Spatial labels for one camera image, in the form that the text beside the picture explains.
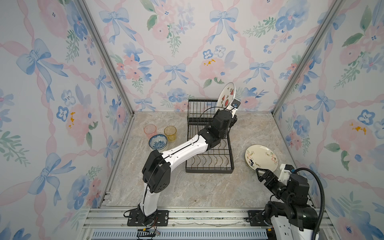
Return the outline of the cream plate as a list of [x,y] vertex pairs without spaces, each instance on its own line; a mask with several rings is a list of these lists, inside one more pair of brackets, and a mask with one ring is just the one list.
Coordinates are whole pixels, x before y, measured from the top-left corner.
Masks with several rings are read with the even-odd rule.
[[252,145],[245,152],[245,160],[254,171],[257,168],[268,169],[274,172],[278,168],[278,158],[275,153],[266,146]]

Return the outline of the white floral plate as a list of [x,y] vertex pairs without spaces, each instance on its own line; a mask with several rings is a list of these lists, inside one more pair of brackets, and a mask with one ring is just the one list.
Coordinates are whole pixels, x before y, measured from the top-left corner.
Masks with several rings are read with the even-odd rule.
[[235,84],[230,82],[223,88],[221,94],[219,95],[216,106],[219,108],[227,108],[228,106],[231,105],[233,99],[235,98],[235,95],[236,95]]

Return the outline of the black wire dish rack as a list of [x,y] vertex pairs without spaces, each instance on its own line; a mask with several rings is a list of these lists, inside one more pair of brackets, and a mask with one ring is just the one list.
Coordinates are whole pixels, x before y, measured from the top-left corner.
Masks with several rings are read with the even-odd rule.
[[216,100],[188,101],[188,140],[201,135],[208,147],[205,152],[186,161],[187,173],[231,174],[234,171],[230,141],[230,130],[233,125],[227,125],[226,108],[219,108],[216,105]]

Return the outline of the yellow glass cup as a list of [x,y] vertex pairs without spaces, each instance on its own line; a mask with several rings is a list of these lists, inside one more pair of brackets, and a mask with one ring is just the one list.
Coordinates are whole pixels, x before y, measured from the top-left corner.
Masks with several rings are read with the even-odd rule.
[[164,134],[168,138],[169,142],[174,142],[177,139],[177,128],[174,126],[167,126],[164,129]]

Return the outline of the white blue floral bowl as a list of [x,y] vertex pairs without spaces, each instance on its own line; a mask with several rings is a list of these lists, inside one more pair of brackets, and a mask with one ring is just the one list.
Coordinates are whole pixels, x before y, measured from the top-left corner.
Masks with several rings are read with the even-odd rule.
[[152,148],[152,146],[155,145],[168,145],[168,138],[163,134],[157,134],[149,139],[149,147]]

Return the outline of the pink glass cup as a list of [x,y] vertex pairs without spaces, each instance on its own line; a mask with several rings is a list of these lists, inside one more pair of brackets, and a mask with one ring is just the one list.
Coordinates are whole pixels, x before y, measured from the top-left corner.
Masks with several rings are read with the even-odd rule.
[[156,125],[153,125],[153,124],[150,124],[150,125],[146,125],[144,127],[144,133],[145,135],[150,139],[152,138],[153,136],[157,135],[157,126]]

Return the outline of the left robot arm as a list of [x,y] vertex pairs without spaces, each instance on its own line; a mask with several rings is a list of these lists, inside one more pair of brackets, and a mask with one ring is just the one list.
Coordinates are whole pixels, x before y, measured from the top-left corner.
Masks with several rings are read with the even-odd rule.
[[149,218],[158,210],[160,192],[170,184],[171,173],[176,167],[221,143],[237,120],[236,111],[235,107],[219,108],[212,121],[187,142],[162,153],[153,150],[149,154],[142,169],[146,188],[138,205],[142,218]]

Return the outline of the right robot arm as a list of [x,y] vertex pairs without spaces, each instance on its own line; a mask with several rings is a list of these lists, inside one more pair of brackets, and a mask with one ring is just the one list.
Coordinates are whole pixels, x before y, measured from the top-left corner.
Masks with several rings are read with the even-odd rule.
[[[318,183],[321,194],[318,212],[308,204],[310,185],[308,179],[299,174],[301,171],[310,173]],[[264,210],[250,217],[250,221],[273,227],[281,240],[317,240],[325,211],[325,192],[315,172],[286,165],[281,172],[288,176],[285,183],[268,169],[257,168],[256,173],[258,180],[264,182],[278,201],[268,201]]]

